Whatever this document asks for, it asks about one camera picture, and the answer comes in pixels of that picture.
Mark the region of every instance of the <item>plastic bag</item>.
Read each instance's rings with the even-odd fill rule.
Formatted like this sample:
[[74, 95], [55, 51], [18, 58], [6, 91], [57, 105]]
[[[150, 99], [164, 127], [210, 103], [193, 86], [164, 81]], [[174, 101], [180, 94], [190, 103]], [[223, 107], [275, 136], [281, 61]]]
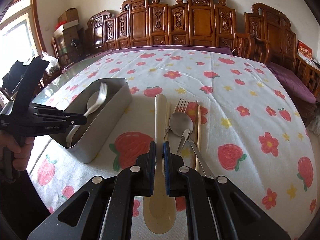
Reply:
[[45, 71], [48, 74], [48, 76], [52, 76], [54, 72], [60, 69], [59, 63], [55, 57], [48, 55], [48, 53], [44, 51], [42, 52], [42, 55], [43, 60], [50, 62]]

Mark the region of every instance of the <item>finger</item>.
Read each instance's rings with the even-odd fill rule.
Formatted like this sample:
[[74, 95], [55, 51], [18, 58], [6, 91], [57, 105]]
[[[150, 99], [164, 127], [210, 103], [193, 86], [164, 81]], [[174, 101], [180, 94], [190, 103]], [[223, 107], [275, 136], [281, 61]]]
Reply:
[[30, 143], [33, 143], [34, 141], [35, 141], [34, 137], [27, 137], [26, 141], [25, 141], [25, 144], [30, 144]]
[[31, 154], [31, 150], [33, 148], [33, 142], [30, 144], [25, 144], [20, 153], [15, 153], [14, 157], [15, 158], [26, 158], [27, 156], [29, 156]]
[[27, 166], [28, 166], [28, 161], [29, 161], [30, 155], [26, 158], [17, 158], [14, 159], [12, 162], [13, 167], [17, 171], [25, 171]]
[[0, 131], [0, 147], [8, 147], [14, 153], [21, 152], [21, 147], [17, 144], [14, 137], [5, 131]]

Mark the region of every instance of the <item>purple cushion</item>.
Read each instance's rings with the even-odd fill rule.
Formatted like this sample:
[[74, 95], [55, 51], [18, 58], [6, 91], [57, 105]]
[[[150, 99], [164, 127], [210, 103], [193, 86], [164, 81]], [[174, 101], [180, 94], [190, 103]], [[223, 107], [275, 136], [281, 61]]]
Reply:
[[291, 70], [273, 62], [270, 62], [268, 68], [275, 75], [277, 80], [279, 80], [280, 84], [284, 87], [289, 96], [297, 97], [311, 104], [316, 103], [316, 98], [312, 92]]

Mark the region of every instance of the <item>spoon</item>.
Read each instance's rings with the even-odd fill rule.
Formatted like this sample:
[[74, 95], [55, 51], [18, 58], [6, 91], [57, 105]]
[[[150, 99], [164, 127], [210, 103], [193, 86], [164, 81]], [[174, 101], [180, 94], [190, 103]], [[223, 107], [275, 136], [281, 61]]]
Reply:
[[177, 208], [174, 197], [166, 194], [165, 179], [162, 172], [163, 143], [167, 99], [156, 96], [156, 170], [154, 190], [151, 197], [143, 197], [143, 219], [149, 230], [155, 234], [168, 232], [176, 220]]

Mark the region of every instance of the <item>floral tablecloth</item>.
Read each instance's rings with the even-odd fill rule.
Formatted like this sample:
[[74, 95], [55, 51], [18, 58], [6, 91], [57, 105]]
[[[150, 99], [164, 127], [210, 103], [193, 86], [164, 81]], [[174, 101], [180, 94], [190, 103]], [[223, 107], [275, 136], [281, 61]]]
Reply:
[[[91, 82], [106, 77], [127, 78], [133, 102], [97, 157], [79, 163], [53, 140], [41, 152], [33, 151], [37, 158], [28, 171], [50, 212], [93, 176], [115, 176], [148, 151], [155, 134], [154, 99], [163, 93], [173, 107], [180, 98], [190, 100], [187, 113], [193, 120], [195, 101], [202, 106], [201, 154], [216, 176], [227, 176], [292, 239], [309, 225], [317, 198], [310, 140], [297, 109], [265, 65], [198, 50], [121, 50], [81, 71], [47, 104], [65, 109]], [[169, 141], [175, 152], [179, 138], [170, 134]], [[186, 165], [192, 165], [191, 155], [188, 146], [183, 149]], [[177, 199], [177, 211], [173, 228], [155, 235], [144, 224], [137, 197], [132, 239], [185, 238], [183, 198]]]

